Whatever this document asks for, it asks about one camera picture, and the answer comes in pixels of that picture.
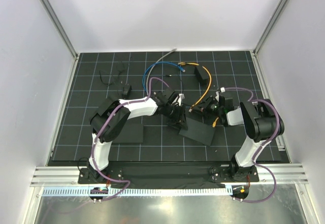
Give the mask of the black network switch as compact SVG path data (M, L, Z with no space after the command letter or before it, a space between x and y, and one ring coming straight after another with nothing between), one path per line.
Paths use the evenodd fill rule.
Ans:
M197 141L205 146L211 146L215 128L194 119L186 120L187 129L181 129L179 135Z
M113 141L115 144L141 144L144 140L144 126L142 124L127 124Z

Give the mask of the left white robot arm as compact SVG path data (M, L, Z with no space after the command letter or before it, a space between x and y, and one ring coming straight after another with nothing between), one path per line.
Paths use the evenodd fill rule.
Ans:
M169 125L187 129L185 95L167 88L163 92L149 93L141 99L114 100L107 98L90 118L92 149L88 160L89 176L95 183L106 181L109 152L113 141L120 135L126 122L142 116L163 115Z

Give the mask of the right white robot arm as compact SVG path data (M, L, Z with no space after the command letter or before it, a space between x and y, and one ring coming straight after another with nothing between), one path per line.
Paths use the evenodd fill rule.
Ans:
M248 100L234 107L233 98L228 93L233 90L250 93ZM196 103L191 111L200 112L204 116L215 116L214 124L223 126L244 126L246 138L230 162L229 178L232 181L243 181L253 174L257 158L264 148L276 137L284 133L284 122L269 99L254 99L253 91L241 87L221 87L216 95Z

